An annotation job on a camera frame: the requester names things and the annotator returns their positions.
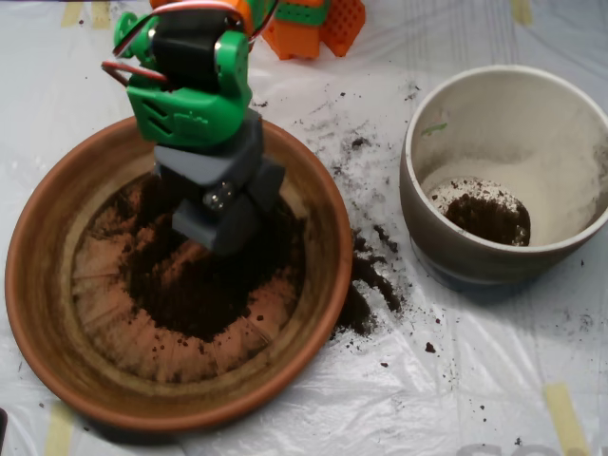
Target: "soil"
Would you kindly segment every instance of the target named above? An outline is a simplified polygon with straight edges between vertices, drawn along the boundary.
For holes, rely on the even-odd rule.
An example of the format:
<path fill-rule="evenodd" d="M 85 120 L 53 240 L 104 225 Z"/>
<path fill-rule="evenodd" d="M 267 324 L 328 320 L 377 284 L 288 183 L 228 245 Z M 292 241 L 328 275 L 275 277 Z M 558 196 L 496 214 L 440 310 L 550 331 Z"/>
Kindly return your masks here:
<path fill-rule="evenodd" d="M 366 140 L 365 138 L 357 138 L 351 143 L 352 150 L 357 150 L 362 145 L 370 145 L 370 141 Z"/>
<path fill-rule="evenodd" d="M 445 215 L 479 238 L 522 247 L 530 243 L 530 215 L 520 202 L 513 208 L 464 194 L 448 206 Z"/>
<path fill-rule="evenodd" d="M 373 225 L 373 229 L 378 234 L 378 237 L 380 238 L 382 243 L 389 247 L 391 252 L 393 252 L 394 254 L 399 252 L 399 246 L 396 242 L 390 240 L 390 237 L 389 235 L 387 235 L 387 232 L 384 231 L 384 228 L 382 228 L 380 225 Z"/>
<path fill-rule="evenodd" d="M 250 292 L 277 271 L 289 268 L 295 295 L 300 295 L 305 275 L 304 226 L 284 201 L 277 203 L 262 229 L 240 252 L 186 261 L 177 276 L 167 281 L 162 264 L 187 241 L 171 228 L 167 213 L 174 206 L 160 179 L 150 179 L 143 186 L 133 231 L 151 227 L 153 237 L 141 249 L 127 251 L 121 267 L 125 289 L 135 303 L 133 315 L 143 309 L 157 328 L 211 342 L 237 318 L 250 314 Z M 117 210 L 124 216 L 132 211 L 130 207 Z"/>
<path fill-rule="evenodd" d="M 405 299 L 397 294 L 390 282 L 375 270 L 376 264 L 387 264 L 386 257 L 370 255 L 372 248 L 367 245 L 367 242 L 361 237 L 359 231 L 353 231 L 352 237 L 351 286 L 349 287 L 346 301 L 333 335 L 343 333 L 346 330 L 353 330 L 359 335 L 368 336 L 377 326 L 376 316 L 371 311 L 367 299 L 355 287 L 354 282 L 361 280 L 369 287 L 378 289 L 385 298 L 389 309 L 393 312 L 399 313 L 402 311 Z"/>

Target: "green fleck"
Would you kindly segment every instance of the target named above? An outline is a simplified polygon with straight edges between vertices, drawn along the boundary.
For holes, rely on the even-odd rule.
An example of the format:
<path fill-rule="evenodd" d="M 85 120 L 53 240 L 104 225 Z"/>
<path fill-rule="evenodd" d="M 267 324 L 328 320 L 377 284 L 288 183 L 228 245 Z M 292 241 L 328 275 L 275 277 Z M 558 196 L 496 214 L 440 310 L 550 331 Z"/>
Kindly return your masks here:
<path fill-rule="evenodd" d="M 444 128 L 446 128 L 446 127 L 447 127 L 447 123 L 440 123 L 440 124 L 438 124 L 438 125 L 430 126 L 429 128 L 425 128 L 425 129 L 423 130 L 423 132 L 420 134 L 420 136 L 425 136 L 425 135 L 430 136 L 430 134 L 431 134 L 433 131 L 439 131 L 439 130 L 443 130 L 443 129 L 444 129 Z"/>

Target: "pot rim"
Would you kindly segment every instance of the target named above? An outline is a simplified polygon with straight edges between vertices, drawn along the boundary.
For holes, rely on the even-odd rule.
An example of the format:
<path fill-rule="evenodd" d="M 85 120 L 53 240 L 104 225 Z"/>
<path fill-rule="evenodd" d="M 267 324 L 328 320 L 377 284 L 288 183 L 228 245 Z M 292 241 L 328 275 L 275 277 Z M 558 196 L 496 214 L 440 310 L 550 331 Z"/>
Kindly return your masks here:
<path fill-rule="evenodd" d="M 537 77 L 549 80 L 559 86 L 562 86 L 566 90 L 570 90 L 571 92 L 573 92 L 575 95 L 577 95 L 579 98 L 581 98 L 584 102 L 586 102 L 589 105 L 589 107 L 599 116 L 599 118 L 601 119 L 601 121 L 604 124 L 604 127 L 608 131 L 608 115 L 606 115 L 606 113 L 599 107 L 599 105 L 589 95 L 587 95 L 580 88 L 576 87 L 575 85 L 566 81 L 565 79 L 562 79 L 561 77 L 556 76 L 555 74 L 550 73 L 548 71 L 534 68 L 532 66 L 521 66 L 521 65 L 481 66 L 478 68 L 473 68 L 473 69 L 458 73 L 455 76 L 452 76 L 451 78 L 442 82 L 437 87 L 435 87 L 425 97 L 425 99 L 420 103 L 420 105 L 416 108 L 416 111 L 414 112 L 414 115 L 412 116 L 412 118 L 409 122 L 408 133 L 406 134 L 405 150 L 404 150 L 404 153 L 406 154 L 406 168 L 408 171 L 408 179 L 413 184 L 418 198 L 423 202 L 423 204 L 433 214 L 433 216 L 435 216 L 438 220 L 440 220 L 440 222 L 443 223 L 446 228 L 453 231 L 456 235 L 458 235 L 462 238 L 466 238 L 474 243 L 477 243 L 479 245 L 482 245 L 482 246 L 484 246 L 488 249 L 492 249 L 494 251 L 498 251 L 498 252 L 502 251 L 502 252 L 508 252 L 508 253 L 513 253 L 513 254 L 520 254 L 520 255 L 542 254 L 542 253 L 555 252 L 558 250 L 566 249 L 566 248 L 576 245 L 580 242 L 583 242 L 586 239 L 590 238 L 592 235 L 594 235 L 606 223 L 606 221 L 608 221 L 608 207 L 604 210 L 604 212 L 601 214 L 601 216 L 598 217 L 598 219 L 596 221 L 594 221 L 591 225 L 589 225 L 587 228 L 585 228 L 580 233 L 578 233 L 572 237 L 569 237 L 568 239 L 564 239 L 559 242 L 554 242 L 551 244 L 546 244 L 546 245 L 541 245 L 541 246 L 536 246 L 536 247 L 510 246 L 510 245 L 500 244 L 498 242 L 492 242 L 490 240 L 483 239 L 482 237 L 477 237 L 477 236 L 471 235 L 470 233 L 466 232 L 465 230 L 462 230 L 461 228 L 459 228 L 456 224 L 449 221 L 435 208 L 435 206 L 433 206 L 430 203 L 430 200 L 427 198 L 425 193 L 422 191 L 422 187 L 420 186 L 420 183 L 416 179 L 416 174 L 414 173 L 413 162 L 411 159 L 411 144 L 412 144 L 413 133 L 414 133 L 416 124 L 418 123 L 420 117 L 422 116 L 422 113 L 425 111 L 428 104 L 440 92 L 442 92 L 449 86 L 452 86 L 453 84 L 455 84 L 459 81 L 462 81 L 463 79 L 466 79 L 471 76 L 480 75 L 480 74 L 505 73 L 505 72 L 521 73 L 521 74 L 537 76 Z"/>
<path fill-rule="evenodd" d="M 55 180 L 62 176 L 65 170 L 70 167 L 71 163 L 76 158 L 86 153 L 87 149 L 99 139 L 115 134 L 121 130 L 135 128 L 135 118 L 131 117 L 114 123 L 81 142 L 47 173 L 29 198 L 17 221 L 10 241 L 5 274 L 5 297 L 9 323 L 13 335 L 21 353 L 24 355 L 35 374 L 49 390 L 68 405 L 90 418 L 117 428 L 139 431 L 171 432 L 210 427 L 242 416 L 271 400 L 295 379 L 295 377 L 313 359 L 321 347 L 323 347 L 340 315 L 351 282 L 352 234 L 348 213 L 330 173 L 313 152 L 282 128 L 265 121 L 264 123 L 274 134 L 277 134 L 286 143 L 289 143 L 295 153 L 299 154 L 302 159 L 314 169 L 315 174 L 320 179 L 321 185 L 325 189 L 328 202 L 334 209 L 334 222 L 339 236 L 339 264 L 336 273 L 336 283 L 333 287 L 327 310 L 323 314 L 319 324 L 314 328 L 308 345 L 298 352 L 297 355 L 288 362 L 285 368 L 268 383 L 239 397 L 237 400 L 211 410 L 168 418 L 133 416 L 128 413 L 106 408 L 105 405 L 90 403 L 88 397 L 73 391 L 60 379 L 60 377 L 53 373 L 49 366 L 46 365 L 45 360 L 37 353 L 35 347 L 26 337 L 25 327 L 27 326 L 27 321 L 19 313 L 19 302 L 16 298 L 17 283 L 15 281 L 15 271 L 17 264 L 20 262 L 20 253 L 25 247 L 25 240 L 23 238 L 24 227 L 28 223 L 33 222 L 32 216 L 35 215 L 40 196 L 44 195 Z"/>

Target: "soil inside pot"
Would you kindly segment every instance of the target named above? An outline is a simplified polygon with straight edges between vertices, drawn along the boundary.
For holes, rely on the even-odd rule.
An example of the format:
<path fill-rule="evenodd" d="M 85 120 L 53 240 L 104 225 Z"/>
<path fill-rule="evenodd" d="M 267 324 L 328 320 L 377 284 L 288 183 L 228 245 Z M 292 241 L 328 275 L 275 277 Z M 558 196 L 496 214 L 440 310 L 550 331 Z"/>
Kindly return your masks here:
<path fill-rule="evenodd" d="M 530 215 L 519 201 L 508 205 L 465 193 L 447 207 L 445 216 L 479 238 L 521 247 L 530 243 Z"/>

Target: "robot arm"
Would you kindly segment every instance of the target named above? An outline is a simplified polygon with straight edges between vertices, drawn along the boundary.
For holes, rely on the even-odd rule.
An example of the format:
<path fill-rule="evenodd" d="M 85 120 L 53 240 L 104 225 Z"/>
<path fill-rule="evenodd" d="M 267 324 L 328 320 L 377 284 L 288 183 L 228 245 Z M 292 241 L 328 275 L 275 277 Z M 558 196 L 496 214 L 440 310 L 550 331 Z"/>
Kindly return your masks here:
<path fill-rule="evenodd" d="M 157 144 L 161 179 L 181 196 L 174 229 L 219 255 L 237 252 L 260 229 L 284 177 L 262 157 L 260 118 L 248 108 L 254 19 L 267 23 L 259 12 L 276 3 L 209 0 L 168 4 L 139 19 L 126 13 L 115 55 L 142 66 L 104 63 L 111 74 L 133 73 L 122 82 L 138 128 Z"/>

